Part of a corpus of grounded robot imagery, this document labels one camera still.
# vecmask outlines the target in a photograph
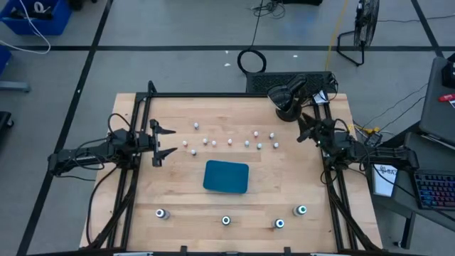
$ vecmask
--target white paper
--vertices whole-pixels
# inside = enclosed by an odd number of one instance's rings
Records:
[[[316,93],[313,95],[314,102],[318,105],[327,103],[328,100],[326,99],[326,96],[324,95],[324,91],[320,91],[319,93]]]
[[[395,167],[382,164],[375,164],[375,167],[384,178],[395,184],[395,178],[397,177],[397,169]],[[378,171],[375,169],[373,171],[375,173],[373,176],[373,193],[379,196],[392,196],[393,185],[379,176]]]

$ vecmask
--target fan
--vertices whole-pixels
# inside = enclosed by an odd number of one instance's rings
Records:
[[[375,35],[376,24],[378,23],[379,13],[379,0],[359,0],[357,5],[357,16],[355,17],[355,28],[354,31],[341,33],[338,36],[338,45],[336,51],[350,62],[357,66],[362,65],[365,62],[365,48],[371,45],[373,36]],[[354,34],[354,46],[360,48],[362,52],[362,62],[349,58],[344,53],[340,52],[340,39],[348,34]]]

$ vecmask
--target red object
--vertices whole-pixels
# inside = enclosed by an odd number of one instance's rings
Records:
[[[439,97],[440,102],[446,102],[446,101],[451,101],[451,100],[455,100],[455,93]]]

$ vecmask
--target yellow cable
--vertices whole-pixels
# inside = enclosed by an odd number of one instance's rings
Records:
[[[328,64],[330,63],[330,52],[332,51],[332,45],[335,43],[336,36],[338,35],[338,29],[340,28],[341,22],[343,21],[344,13],[346,12],[346,7],[348,6],[348,0],[344,1],[343,9],[341,10],[338,21],[336,22],[335,31],[333,32],[332,39],[328,45],[327,59],[326,59],[326,71],[328,71]]]

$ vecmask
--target fan stand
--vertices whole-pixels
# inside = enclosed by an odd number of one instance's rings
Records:
[[[336,46],[336,52],[339,53],[341,56],[349,60],[350,62],[354,63],[356,66],[363,65],[365,63],[365,42],[361,41],[360,42],[360,50],[362,51],[362,63],[358,63],[357,61],[353,60],[352,58],[349,58],[346,54],[340,52],[340,40],[343,36],[349,35],[354,33],[355,31],[349,31],[345,33],[341,33],[338,35],[338,45]]]

